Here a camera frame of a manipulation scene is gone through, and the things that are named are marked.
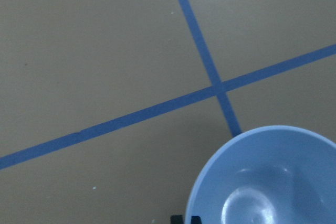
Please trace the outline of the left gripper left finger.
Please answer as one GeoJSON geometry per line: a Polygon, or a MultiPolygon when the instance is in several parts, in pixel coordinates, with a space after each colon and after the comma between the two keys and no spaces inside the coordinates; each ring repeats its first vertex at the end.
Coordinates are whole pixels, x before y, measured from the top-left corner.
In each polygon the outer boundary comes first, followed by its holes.
{"type": "Polygon", "coordinates": [[[183,224],[183,216],[182,215],[171,215],[170,224],[183,224]]]}

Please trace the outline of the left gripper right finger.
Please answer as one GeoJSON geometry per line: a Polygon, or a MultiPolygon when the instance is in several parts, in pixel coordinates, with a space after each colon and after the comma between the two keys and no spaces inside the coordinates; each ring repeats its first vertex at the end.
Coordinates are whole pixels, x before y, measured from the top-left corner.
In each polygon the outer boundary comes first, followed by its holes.
{"type": "Polygon", "coordinates": [[[200,216],[191,216],[191,224],[201,224],[200,216]]]}

